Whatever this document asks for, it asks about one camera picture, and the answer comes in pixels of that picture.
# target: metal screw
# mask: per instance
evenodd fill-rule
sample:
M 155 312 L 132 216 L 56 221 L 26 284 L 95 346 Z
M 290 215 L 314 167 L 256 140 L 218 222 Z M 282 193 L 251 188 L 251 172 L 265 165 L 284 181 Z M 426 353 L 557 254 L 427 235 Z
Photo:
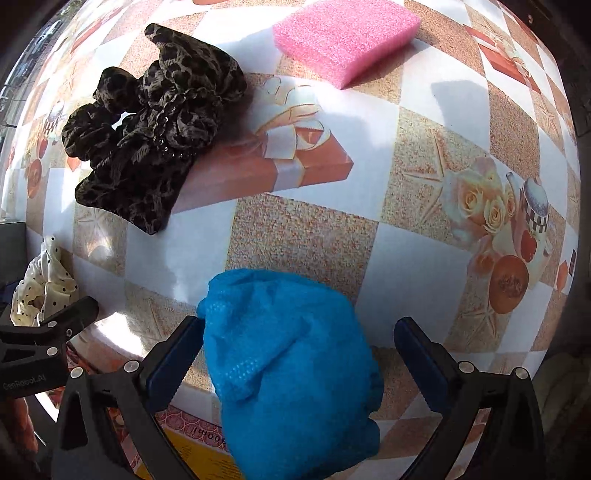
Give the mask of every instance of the metal screw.
M 465 374 L 471 374 L 474 371 L 474 365 L 470 362 L 460 362 L 460 370 Z
M 527 377 L 530 376 L 530 374 L 527 372 L 527 370 L 525 368 L 516 368 L 515 369 L 515 375 L 517 375 L 518 378 L 525 380 Z
M 129 362 L 127 362 L 125 364 L 125 366 L 123 367 L 123 370 L 125 370 L 127 373 L 131 374 L 131 373 L 135 372 L 138 368 L 139 368 L 139 362 L 137 360 L 130 360 Z
M 79 376 L 81 376 L 84 373 L 84 370 L 82 369 L 82 367 L 76 367 L 75 369 L 73 369 L 70 372 L 70 376 L 72 378 L 78 378 Z

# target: rose print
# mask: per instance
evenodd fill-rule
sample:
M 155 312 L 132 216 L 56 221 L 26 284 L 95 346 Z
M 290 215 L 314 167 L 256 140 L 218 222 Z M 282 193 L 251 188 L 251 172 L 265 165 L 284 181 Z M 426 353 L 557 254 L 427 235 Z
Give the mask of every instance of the rose print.
M 506 208 L 500 195 L 492 200 L 487 200 L 484 207 L 484 228 L 492 235 L 501 230 L 505 224 Z
M 492 248 L 492 236 L 485 235 L 476 244 L 476 252 L 468 263 L 468 275 L 487 277 L 491 274 L 493 267 L 500 255 Z
M 497 233 L 507 218 L 503 198 L 501 179 L 489 157 L 478 157 L 460 172 L 448 172 L 441 205 L 456 240 L 470 247 L 487 233 Z
M 505 210 L 507 212 L 507 218 L 513 218 L 515 215 L 515 194 L 511 184 L 505 185 L 505 191 L 503 192 L 503 202 L 505 203 Z

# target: blue cloth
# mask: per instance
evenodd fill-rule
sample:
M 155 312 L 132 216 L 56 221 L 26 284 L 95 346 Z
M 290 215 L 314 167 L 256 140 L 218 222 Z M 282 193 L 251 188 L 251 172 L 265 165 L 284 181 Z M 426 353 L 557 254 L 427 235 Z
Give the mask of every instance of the blue cloth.
M 209 283 L 207 368 L 247 480 L 322 480 L 379 449 L 384 383 L 349 300 L 298 275 L 232 270 Z

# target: leopard print fabric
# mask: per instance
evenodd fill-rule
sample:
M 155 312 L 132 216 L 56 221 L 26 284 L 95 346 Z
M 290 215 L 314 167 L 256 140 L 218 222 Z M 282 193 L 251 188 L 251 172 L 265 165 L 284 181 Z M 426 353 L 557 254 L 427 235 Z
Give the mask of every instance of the leopard print fabric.
M 152 235 L 246 81 L 236 60 L 213 45 L 156 24 L 145 35 L 160 50 L 158 60 L 139 79 L 105 69 L 96 102 L 74 111 L 61 137 L 66 153 L 93 169 L 76 187 L 76 201 Z M 113 128 L 124 112 L 132 115 Z

